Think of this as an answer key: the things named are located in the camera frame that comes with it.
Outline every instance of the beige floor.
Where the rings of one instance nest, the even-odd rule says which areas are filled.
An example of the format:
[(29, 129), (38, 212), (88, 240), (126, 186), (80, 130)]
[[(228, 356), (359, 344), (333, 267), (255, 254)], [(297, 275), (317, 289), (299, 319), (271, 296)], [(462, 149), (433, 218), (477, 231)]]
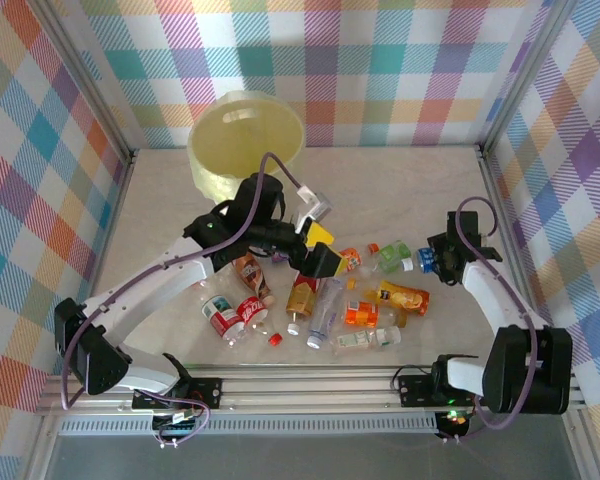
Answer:
[[(334, 205), (324, 225), (336, 246), (363, 246), (403, 239), (413, 250), (442, 232), (446, 213), (470, 195), (485, 195), (472, 148), (316, 148), (304, 154), (302, 178)], [(185, 150), (144, 150), (104, 262), (96, 291), (124, 280), (153, 260), (182, 234), (182, 228), (213, 206), (195, 188)], [(491, 228), (488, 209), (476, 204), (481, 229)], [(494, 246), (502, 253), (499, 238)], [(147, 318), (127, 343), (151, 353), (169, 352), (191, 364), (429, 364), (443, 353), (486, 353), (491, 330), (475, 300), (462, 286), (447, 287), (435, 275), (401, 273), (391, 278), (431, 292), (425, 317), (412, 317), (400, 345), (381, 352), (335, 357), (330, 349), (309, 349), (306, 331), (286, 333), (284, 305), (294, 277), (286, 264), (262, 262), (278, 298), (271, 310), (284, 341), (271, 347), (249, 338), (229, 349), (185, 290)]]

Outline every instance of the yellow plastic bin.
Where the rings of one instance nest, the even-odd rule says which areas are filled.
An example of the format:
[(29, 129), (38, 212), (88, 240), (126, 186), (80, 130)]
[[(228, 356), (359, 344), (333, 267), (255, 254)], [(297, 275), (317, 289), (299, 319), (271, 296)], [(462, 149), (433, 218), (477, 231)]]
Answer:
[[(240, 182), (260, 168), (271, 151), (298, 174), (304, 125), (285, 102), (262, 92), (235, 91), (209, 106), (187, 142), (193, 181), (215, 203), (233, 198)], [(269, 160), (265, 170), (285, 185), (286, 176)]]

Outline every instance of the red bottle cap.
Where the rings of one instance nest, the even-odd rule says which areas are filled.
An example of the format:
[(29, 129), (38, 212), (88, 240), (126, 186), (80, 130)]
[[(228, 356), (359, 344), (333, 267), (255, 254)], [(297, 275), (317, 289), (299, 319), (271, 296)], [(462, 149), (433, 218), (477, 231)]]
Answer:
[(271, 345), (273, 345), (274, 347), (278, 346), (281, 341), (282, 341), (282, 335), (280, 335), (279, 333), (271, 335), (271, 338), (269, 339), (269, 343)]

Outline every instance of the colorful checkered backdrop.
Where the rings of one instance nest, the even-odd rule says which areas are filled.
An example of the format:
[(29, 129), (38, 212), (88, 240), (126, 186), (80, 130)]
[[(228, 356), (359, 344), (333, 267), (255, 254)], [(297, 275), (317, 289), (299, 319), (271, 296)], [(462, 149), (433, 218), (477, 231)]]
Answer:
[(550, 3), (55, 0), (129, 143), (152, 148), (185, 145), (236, 89), (291, 103), (310, 146), (474, 143)]
[(541, 314), (574, 339), (600, 437), (600, 0), (581, 0), (496, 148)]
[(1, 0), (0, 480), (31, 447), (52, 308), (88, 293), (122, 172), (24, 0)]

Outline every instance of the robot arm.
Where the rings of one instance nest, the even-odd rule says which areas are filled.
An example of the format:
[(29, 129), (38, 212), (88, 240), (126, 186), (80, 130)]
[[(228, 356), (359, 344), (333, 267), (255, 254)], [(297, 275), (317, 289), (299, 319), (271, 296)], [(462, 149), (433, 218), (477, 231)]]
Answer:
[[(535, 313), (521, 294), (505, 287), (502, 258), (481, 245), (476, 212), (461, 212), (459, 225), (465, 238), (491, 268), (460, 241), (455, 212), (449, 212), (447, 232), (428, 239), (433, 271), (449, 285), (461, 283), (480, 305), (493, 333), (488, 357), (442, 355), (432, 367), (434, 389), (445, 396), (450, 389), (482, 397), (492, 412), (511, 412), (528, 371), (531, 335), (537, 337), (538, 361), (522, 413), (563, 413), (569, 403), (572, 340), (565, 329), (553, 328)], [(520, 313), (526, 311), (535, 327), (529, 331)]]
[(244, 180), (232, 201), (224, 202), (209, 214), (198, 217), (184, 229), (183, 237), (159, 258), (120, 285), (77, 305), (73, 299), (55, 308), (55, 335), (58, 352), (64, 357), (78, 328), (97, 314), (80, 336), (70, 358), (71, 370), (90, 395), (114, 386), (182, 396), (182, 366), (170, 355), (150, 355), (124, 344), (127, 336), (151, 313), (185, 288), (213, 275), (231, 261), (247, 254), (251, 247), (264, 252), (281, 251), (289, 256), (292, 268), (310, 277), (329, 277), (346, 262), (325, 242), (333, 237), (318, 221), (331, 209), (320, 194), (303, 186), (304, 203), (296, 224), (273, 220), (278, 205), (284, 214), (282, 184), (264, 175), (256, 214), (238, 241), (206, 256), (194, 255), (203, 248), (227, 243), (245, 223), (254, 200), (257, 175)]

